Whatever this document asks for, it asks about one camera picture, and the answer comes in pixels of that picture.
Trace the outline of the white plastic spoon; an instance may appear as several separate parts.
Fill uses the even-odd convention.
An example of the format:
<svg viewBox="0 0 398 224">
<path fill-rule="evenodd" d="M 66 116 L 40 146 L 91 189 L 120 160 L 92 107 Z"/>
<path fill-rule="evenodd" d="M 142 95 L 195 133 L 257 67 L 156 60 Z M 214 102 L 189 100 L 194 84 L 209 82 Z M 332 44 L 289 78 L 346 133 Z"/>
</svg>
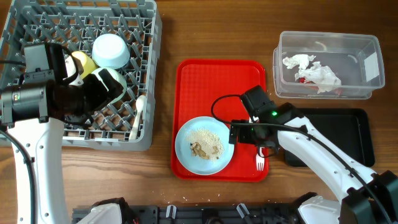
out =
<svg viewBox="0 0 398 224">
<path fill-rule="evenodd" d="M 129 135 L 129 140 L 135 140 L 137 139 L 137 133 L 139 130 L 139 123 L 141 120 L 141 114 L 144 111 L 144 106 L 145 106 L 145 100 L 146 100 L 146 96 L 145 95 L 141 95 L 137 98 L 136 100 L 136 116 L 134 118 L 134 122 L 132 124 L 132 128 L 131 128 L 131 132 Z"/>
</svg>

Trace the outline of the white plastic fork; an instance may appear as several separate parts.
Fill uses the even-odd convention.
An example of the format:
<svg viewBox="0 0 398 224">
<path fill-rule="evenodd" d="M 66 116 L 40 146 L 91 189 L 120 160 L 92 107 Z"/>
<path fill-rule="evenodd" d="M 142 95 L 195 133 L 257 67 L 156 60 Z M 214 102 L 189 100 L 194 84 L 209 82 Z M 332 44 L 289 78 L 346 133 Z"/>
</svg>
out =
<svg viewBox="0 0 398 224">
<path fill-rule="evenodd" d="M 262 172 L 264 170 L 265 157 L 262 153 L 262 147 L 257 147 L 256 154 L 256 170 Z"/>
</svg>

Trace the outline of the white napkin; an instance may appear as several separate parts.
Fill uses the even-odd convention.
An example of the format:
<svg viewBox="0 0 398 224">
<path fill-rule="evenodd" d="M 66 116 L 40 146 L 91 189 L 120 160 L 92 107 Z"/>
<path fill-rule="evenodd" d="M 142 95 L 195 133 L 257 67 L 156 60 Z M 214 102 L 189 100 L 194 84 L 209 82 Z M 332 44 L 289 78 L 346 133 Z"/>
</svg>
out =
<svg viewBox="0 0 398 224">
<path fill-rule="evenodd" d="M 341 80 L 329 66 L 323 66 L 319 61 L 315 61 L 315 58 L 315 55 L 296 54 L 283 58 L 282 63 L 290 70 L 298 67 L 298 72 L 294 75 L 295 81 L 305 78 L 313 82 L 314 86 L 319 87 L 318 94 L 339 88 Z"/>
</svg>

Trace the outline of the yellow plastic cup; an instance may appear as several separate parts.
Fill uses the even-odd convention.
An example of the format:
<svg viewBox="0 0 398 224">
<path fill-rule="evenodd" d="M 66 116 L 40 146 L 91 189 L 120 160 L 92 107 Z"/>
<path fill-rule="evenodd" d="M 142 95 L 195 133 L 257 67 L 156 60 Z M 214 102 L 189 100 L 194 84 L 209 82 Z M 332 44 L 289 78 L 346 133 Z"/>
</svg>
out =
<svg viewBox="0 0 398 224">
<path fill-rule="evenodd" d="M 72 56 L 80 63 L 78 66 L 80 78 L 84 79 L 88 74 L 92 73 L 98 67 L 86 53 L 81 51 L 72 52 Z"/>
</svg>

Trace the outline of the light blue bowl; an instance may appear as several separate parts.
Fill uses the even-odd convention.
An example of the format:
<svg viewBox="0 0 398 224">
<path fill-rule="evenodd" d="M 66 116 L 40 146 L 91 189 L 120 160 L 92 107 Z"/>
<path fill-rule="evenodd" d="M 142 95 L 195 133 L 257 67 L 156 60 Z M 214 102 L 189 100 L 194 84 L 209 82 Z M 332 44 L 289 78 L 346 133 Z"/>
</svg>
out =
<svg viewBox="0 0 398 224">
<path fill-rule="evenodd" d="M 125 41 L 116 34 L 103 34 L 93 43 L 92 59 L 99 67 L 119 69 L 130 59 Z"/>
</svg>

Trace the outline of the green bowl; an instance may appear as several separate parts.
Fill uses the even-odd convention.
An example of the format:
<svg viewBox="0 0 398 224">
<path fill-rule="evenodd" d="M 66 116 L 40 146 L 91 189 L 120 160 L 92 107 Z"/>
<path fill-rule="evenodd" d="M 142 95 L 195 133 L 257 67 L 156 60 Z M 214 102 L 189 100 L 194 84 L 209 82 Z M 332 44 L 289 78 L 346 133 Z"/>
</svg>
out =
<svg viewBox="0 0 398 224">
<path fill-rule="evenodd" d="M 109 72 L 109 74 L 110 74 L 117 82 L 119 82 L 119 83 L 122 85 L 122 87 L 123 87 L 122 93 L 119 94 L 117 97 L 115 97 L 115 99 L 114 99 L 113 101 L 111 101 L 111 103 L 115 103 L 115 102 L 119 101 L 119 100 L 124 96 L 124 94 L 126 93 L 126 90 L 127 90 L 127 82 L 126 82 L 126 80 L 124 79 L 124 77 L 123 77 L 119 72 L 117 72 L 115 69 L 112 69 L 112 68 L 109 68 L 109 67 L 100 67 L 100 68 L 97 68 L 96 70 L 94 70 L 94 71 L 92 72 L 92 74 L 94 74 L 94 75 L 97 77 L 97 79 L 98 79 L 99 81 L 101 81 L 101 82 L 103 82 L 102 78 L 100 77 L 100 71 L 102 71 L 102 70 L 106 70 L 107 72 Z"/>
</svg>

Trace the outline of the food scraps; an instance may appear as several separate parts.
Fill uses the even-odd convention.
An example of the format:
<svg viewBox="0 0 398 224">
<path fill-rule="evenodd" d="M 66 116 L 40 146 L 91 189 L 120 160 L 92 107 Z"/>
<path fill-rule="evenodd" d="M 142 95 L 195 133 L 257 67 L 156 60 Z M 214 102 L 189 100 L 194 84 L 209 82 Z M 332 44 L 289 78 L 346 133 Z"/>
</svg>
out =
<svg viewBox="0 0 398 224">
<path fill-rule="evenodd" d="M 190 131 L 185 138 L 189 143 L 191 154 L 203 160 L 216 161 L 224 152 L 220 137 L 205 128 Z"/>
</svg>

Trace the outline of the red snack wrapper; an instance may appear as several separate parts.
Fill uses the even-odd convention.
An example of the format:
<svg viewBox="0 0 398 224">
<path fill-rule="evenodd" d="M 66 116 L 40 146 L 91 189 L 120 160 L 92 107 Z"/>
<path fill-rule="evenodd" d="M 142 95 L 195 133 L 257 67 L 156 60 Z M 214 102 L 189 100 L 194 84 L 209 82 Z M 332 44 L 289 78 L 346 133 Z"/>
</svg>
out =
<svg viewBox="0 0 398 224">
<path fill-rule="evenodd" d="M 319 90 L 319 87 L 317 87 L 317 86 L 312 86 L 313 82 L 307 81 L 305 78 L 299 78 L 299 79 L 298 79 L 298 82 L 299 82 L 299 83 L 306 84 L 306 85 L 311 84 L 311 86 L 310 86 L 310 85 L 308 86 L 310 89 L 313 89 L 313 90 L 316 90 L 316 91 Z M 334 94 L 336 94 L 336 95 L 342 95 L 343 90 L 340 89 L 340 88 L 336 88 L 336 89 L 332 90 L 332 92 L 333 92 Z"/>
</svg>

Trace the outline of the light blue plate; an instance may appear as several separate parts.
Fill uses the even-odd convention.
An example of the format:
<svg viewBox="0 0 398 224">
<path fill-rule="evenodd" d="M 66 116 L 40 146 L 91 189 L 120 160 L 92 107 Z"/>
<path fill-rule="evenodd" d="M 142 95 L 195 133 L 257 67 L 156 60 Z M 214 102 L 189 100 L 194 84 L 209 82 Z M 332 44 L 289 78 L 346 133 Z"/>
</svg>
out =
<svg viewBox="0 0 398 224">
<path fill-rule="evenodd" d="M 178 161 L 196 175 L 213 175 L 232 161 L 234 145 L 229 143 L 229 128 L 209 116 L 187 121 L 175 138 Z"/>
</svg>

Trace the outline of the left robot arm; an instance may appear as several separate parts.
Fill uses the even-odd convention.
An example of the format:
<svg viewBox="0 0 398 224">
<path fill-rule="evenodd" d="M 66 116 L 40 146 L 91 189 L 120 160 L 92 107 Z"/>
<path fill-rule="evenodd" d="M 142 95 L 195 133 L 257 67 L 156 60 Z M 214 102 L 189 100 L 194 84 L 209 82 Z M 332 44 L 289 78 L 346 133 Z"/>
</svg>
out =
<svg viewBox="0 0 398 224">
<path fill-rule="evenodd" d="M 53 43 L 26 45 L 25 73 L 1 92 L 1 131 L 12 143 L 16 165 L 18 223 L 69 223 L 62 174 L 66 124 L 82 126 L 94 112 L 120 99 L 127 84 L 111 68 L 88 74 L 73 85 L 68 48 Z"/>
</svg>

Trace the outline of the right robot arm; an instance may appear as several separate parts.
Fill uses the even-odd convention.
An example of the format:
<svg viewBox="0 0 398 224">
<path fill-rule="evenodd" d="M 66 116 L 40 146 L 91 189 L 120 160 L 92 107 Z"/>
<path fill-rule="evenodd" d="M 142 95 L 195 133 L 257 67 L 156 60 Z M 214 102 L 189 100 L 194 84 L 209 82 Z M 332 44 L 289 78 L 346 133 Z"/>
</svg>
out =
<svg viewBox="0 0 398 224">
<path fill-rule="evenodd" d="M 238 96 L 250 119 L 234 120 L 230 141 L 253 144 L 257 153 L 284 149 L 311 168 L 334 193 L 309 192 L 294 203 L 292 223 L 397 223 L 397 176 L 377 174 L 324 137 L 295 106 L 276 106 L 260 86 Z"/>
</svg>

